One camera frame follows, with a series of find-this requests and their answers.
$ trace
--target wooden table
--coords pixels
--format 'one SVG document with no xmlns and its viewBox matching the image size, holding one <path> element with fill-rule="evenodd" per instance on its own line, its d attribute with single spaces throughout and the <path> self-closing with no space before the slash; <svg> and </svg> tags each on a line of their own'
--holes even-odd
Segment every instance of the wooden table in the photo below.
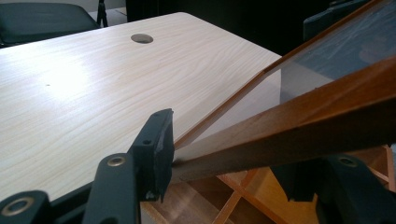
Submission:
<svg viewBox="0 0 396 224">
<path fill-rule="evenodd" d="M 1 49 L 0 198 L 92 181 L 161 109 L 179 139 L 278 58 L 184 13 Z"/>
</svg>

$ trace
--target dark background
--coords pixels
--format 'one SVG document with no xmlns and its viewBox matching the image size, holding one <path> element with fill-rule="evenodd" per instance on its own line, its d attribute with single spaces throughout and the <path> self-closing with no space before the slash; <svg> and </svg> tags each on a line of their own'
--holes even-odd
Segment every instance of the dark background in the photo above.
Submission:
<svg viewBox="0 0 396 224">
<path fill-rule="evenodd" d="M 187 12 L 285 55 L 304 42 L 304 19 L 326 10 L 329 3 L 323 0 L 130 0 L 127 7 L 131 15 L 128 21 Z"/>
</svg>

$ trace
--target wooden slat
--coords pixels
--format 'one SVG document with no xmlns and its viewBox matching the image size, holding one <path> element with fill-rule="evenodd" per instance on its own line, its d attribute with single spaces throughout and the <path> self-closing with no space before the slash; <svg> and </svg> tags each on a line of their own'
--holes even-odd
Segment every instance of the wooden slat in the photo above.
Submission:
<svg viewBox="0 0 396 224">
<path fill-rule="evenodd" d="M 175 154 L 173 182 L 396 141 L 396 57 L 276 106 Z"/>
</svg>

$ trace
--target round hole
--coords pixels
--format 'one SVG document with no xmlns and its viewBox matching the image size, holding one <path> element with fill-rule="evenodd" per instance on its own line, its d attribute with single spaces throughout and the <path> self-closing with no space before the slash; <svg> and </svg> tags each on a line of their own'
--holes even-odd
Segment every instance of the round hole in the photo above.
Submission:
<svg viewBox="0 0 396 224">
<path fill-rule="evenodd" d="M 108 160 L 107 165 L 109 166 L 119 166 L 125 163 L 125 158 L 123 157 L 113 157 L 110 160 Z"/>
<path fill-rule="evenodd" d="M 151 144 L 151 141 L 150 140 L 145 140 L 145 141 L 143 141 L 143 145 L 150 145 Z"/>
<path fill-rule="evenodd" d="M 355 161 L 353 161 L 349 158 L 346 158 L 346 157 L 338 158 L 338 160 L 341 163 L 343 163 L 345 166 L 349 166 L 349 167 L 357 167 L 358 166 L 358 164 Z"/>
<path fill-rule="evenodd" d="M 154 39 L 150 35 L 144 35 L 144 34 L 132 35 L 131 39 L 139 44 L 149 44 L 152 41 L 154 41 Z"/>
<path fill-rule="evenodd" d="M 4 207 L 1 214 L 5 217 L 15 216 L 19 213 L 26 211 L 30 206 L 32 206 L 34 201 L 35 199 L 32 197 L 23 197 L 17 199 Z"/>
</svg>

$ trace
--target black chair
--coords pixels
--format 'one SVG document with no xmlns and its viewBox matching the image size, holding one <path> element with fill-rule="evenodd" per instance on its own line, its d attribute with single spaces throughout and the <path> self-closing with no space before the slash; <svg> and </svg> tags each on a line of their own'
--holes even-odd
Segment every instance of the black chair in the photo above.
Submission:
<svg viewBox="0 0 396 224">
<path fill-rule="evenodd" d="M 104 0 L 99 2 L 97 21 L 71 4 L 0 4 L 0 48 L 95 30 L 101 20 L 107 26 Z"/>
</svg>

